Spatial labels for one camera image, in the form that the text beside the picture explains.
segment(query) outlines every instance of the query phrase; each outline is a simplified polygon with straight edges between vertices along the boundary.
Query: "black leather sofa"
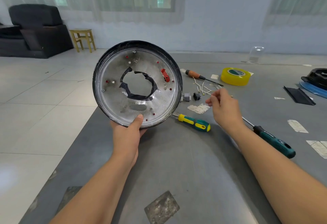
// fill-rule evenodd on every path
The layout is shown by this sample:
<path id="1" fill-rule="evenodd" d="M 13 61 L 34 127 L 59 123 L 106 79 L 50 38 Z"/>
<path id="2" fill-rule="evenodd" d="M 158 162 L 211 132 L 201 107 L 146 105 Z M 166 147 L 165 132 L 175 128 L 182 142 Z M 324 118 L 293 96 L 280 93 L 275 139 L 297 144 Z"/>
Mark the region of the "black leather sofa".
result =
<path id="1" fill-rule="evenodd" d="M 57 7 L 22 4 L 9 15 L 13 26 L 0 26 L 0 56 L 46 59 L 73 48 Z"/>

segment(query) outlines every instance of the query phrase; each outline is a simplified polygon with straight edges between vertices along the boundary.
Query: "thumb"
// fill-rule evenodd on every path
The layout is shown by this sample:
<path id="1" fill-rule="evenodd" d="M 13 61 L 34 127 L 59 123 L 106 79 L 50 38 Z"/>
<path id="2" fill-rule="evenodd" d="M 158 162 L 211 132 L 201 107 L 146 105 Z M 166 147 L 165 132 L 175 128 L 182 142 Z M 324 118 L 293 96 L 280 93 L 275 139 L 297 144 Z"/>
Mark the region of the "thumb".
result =
<path id="1" fill-rule="evenodd" d="M 219 101 L 218 101 L 218 98 L 214 95 L 211 95 L 210 96 L 210 100 L 211 100 L 211 103 L 212 103 L 212 107 L 213 108 L 219 108 L 220 107 L 220 104 L 219 104 Z"/>
<path id="2" fill-rule="evenodd" d="M 143 122 L 143 115 L 142 114 L 139 114 L 135 119 L 134 121 L 131 123 L 130 127 L 133 127 L 137 130 L 140 129 L 141 125 L 142 125 L 142 122 Z"/>

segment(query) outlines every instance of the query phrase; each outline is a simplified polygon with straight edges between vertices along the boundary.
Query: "red component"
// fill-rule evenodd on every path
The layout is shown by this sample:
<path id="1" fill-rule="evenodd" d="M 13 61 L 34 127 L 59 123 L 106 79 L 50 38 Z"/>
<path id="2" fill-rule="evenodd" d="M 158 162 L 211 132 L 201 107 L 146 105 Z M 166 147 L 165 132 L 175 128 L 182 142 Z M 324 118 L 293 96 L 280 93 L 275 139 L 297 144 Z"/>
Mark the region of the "red component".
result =
<path id="1" fill-rule="evenodd" d="M 163 77 L 164 77 L 164 80 L 165 80 L 166 82 L 169 82 L 169 81 L 170 81 L 170 78 L 169 78 L 169 76 L 168 76 L 168 73 L 166 73 L 166 70 L 163 68 L 163 69 L 161 69 L 160 71 L 161 71 L 161 73 L 162 73 L 162 75 L 163 75 Z"/>

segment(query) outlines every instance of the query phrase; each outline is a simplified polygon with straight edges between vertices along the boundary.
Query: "stool leg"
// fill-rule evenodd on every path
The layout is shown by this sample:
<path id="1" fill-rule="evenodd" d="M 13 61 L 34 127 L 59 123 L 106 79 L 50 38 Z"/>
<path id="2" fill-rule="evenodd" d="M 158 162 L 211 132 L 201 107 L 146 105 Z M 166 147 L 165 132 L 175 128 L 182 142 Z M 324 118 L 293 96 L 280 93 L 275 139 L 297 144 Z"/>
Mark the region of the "stool leg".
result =
<path id="1" fill-rule="evenodd" d="M 96 50 L 96 45 L 95 45 L 95 43 L 94 43 L 94 39 L 93 39 L 92 31 L 90 31 L 90 36 L 91 36 L 91 41 L 92 41 L 92 43 L 93 43 L 93 48 L 94 48 L 94 50 Z"/>
<path id="2" fill-rule="evenodd" d="M 80 39 L 80 45 L 81 45 L 81 49 L 84 50 L 82 39 Z"/>
<path id="3" fill-rule="evenodd" d="M 76 37 L 74 35 L 74 32 L 71 31 L 70 34 L 72 36 L 73 43 L 75 44 L 75 47 L 76 47 L 77 52 L 80 52 L 79 47 L 77 46 Z"/>
<path id="4" fill-rule="evenodd" d="M 87 41 L 87 44 L 89 46 L 89 49 L 90 49 L 90 53 L 92 53 L 92 48 L 91 48 L 91 44 L 90 44 L 90 38 L 89 38 L 89 35 L 88 33 L 85 33 L 85 36 L 86 36 L 86 41 Z"/>

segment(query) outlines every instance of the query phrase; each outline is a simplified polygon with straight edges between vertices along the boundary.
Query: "left hand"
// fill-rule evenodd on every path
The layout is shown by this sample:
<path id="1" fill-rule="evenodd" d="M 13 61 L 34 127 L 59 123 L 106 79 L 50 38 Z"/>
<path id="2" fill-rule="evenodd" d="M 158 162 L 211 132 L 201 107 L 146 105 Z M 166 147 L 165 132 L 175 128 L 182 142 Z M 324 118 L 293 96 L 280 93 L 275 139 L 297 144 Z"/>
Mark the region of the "left hand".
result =
<path id="1" fill-rule="evenodd" d="M 140 130 L 143 115 L 139 114 L 129 127 L 123 127 L 113 121 L 110 125 L 113 130 L 113 153 L 112 155 L 123 156 L 124 159 L 134 166 L 139 154 L 138 146 L 141 136 L 146 129 Z"/>

